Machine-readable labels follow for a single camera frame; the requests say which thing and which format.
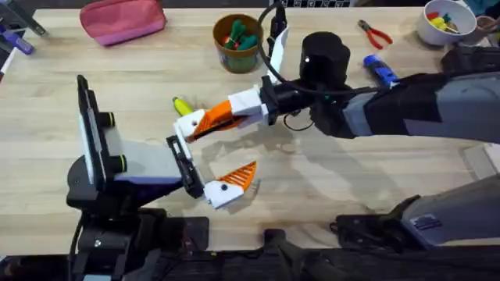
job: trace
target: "pink pouch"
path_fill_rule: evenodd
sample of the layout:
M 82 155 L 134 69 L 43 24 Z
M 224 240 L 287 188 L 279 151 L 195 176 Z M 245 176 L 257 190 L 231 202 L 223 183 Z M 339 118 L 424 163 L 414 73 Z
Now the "pink pouch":
M 90 37 L 106 46 L 162 30 L 166 18 L 156 0 L 103 0 L 86 5 L 80 21 Z

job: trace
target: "pliers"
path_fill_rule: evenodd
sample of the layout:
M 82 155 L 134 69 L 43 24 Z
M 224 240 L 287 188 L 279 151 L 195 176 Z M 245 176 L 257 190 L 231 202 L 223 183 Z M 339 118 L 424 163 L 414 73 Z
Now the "pliers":
M 381 44 L 379 44 L 375 38 L 373 38 L 373 35 L 377 35 L 378 37 L 383 38 L 385 41 L 387 41 L 389 44 L 392 44 L 392 39 L 389 37 L 389 35 L 385 34 L 384 32 L 380 30 L 376 30 L 372 28 L 366 21 L 364 20 L 359 20 L 358 22 L 359 27 L 361 27 L 366 34 L 368 35 L 368 40 L 370 40 L 370 43 L 377 49 L 381 50 L 383 47 Z

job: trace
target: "table surface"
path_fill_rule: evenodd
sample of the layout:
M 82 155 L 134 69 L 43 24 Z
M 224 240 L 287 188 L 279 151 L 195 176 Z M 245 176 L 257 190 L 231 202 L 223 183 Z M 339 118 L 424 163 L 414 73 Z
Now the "table surface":
M 66 206 L 66 174 L 82 154 L 77 127 L 77 74 L 95 90 L 100 109 L 115 112 L 124 139 L 165 145 L 177 118 L 172 97 L 208 108 L 258 84 L 260 66 L 245 75 L 219 63 L 212 26 L 229 13 L 258 16 L 261 9 L 167 9 L 164 31 L 103 48 L 81 28 L 79 10 L 38 10 L 51 34 L 27 31 L 37 52 L 16 53 L 0 83 L 0 254 L 66 253 L 79 212 Z M 442 49 L 416 37 L 421 8 L 287 9 L 282 73 L 298 76 L 304 36 L 338 34 L 351 49 L 348 83 L 373 85 L 362 59 L 377 53 L 399 75 L 435 72 Z M 364 19 L 390 34 L 377 51 L 357 26 Z M 291 123 L 308 122 L 305 112 Z M 183 190 L 151 206 L 173 215 L 206 215 L 211 249 L 258 247 L 266 228 L 284 228 L 303 247 L 336 247 L 327 224 L 336 215 L 385 212 L 414 194 L 436 194 L 473 180 L 461 157 L 477 142 L 429 137 L 325 137 L 317 129 L 295 133 L 276 126 L 217 132 L 191 146 L 215 175 L 257 160 L 255 184 L 240 200 L 212 210 Z

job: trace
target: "marker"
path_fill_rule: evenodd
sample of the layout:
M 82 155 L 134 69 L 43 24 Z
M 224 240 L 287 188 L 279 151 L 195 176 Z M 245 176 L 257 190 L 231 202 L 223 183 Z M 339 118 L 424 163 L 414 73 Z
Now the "marker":
M 34 47 L 30 43 L 22 39 L 21 36 L 15 34 L 14 32 L 6 30 L 3 25 L 0 25 L 0 34 L 2 34 L 3 37 L 10 42 L 10 44 L 18 48 L 24 54 L 31 55 L 31 53 L 33 53 Z
M 362 64 L 377 78 L 378 83 L 387 87 L 396 85 L 395 81 L 399 78 L 381 58 L 376 55 L 368 55 Z
M 172 101 L 173 101 L 173 107 L 175 108 L 175 110 L 177 110 L 180 116 L 185 116 L 193 112 L 191 106 L 189 106 L 187 102 L 181 100 L 180 98 L 175 97 L 172 99 Z

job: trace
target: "gray robot arm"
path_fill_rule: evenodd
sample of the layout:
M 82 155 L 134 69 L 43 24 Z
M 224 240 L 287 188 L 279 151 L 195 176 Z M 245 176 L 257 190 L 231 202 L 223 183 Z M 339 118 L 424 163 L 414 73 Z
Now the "gray robot arm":
M 341 110 L 313 105 L 311 117 L 334 137 L 409 135 L 500 143 L 500 72 L 419 80 L 359 94 Z

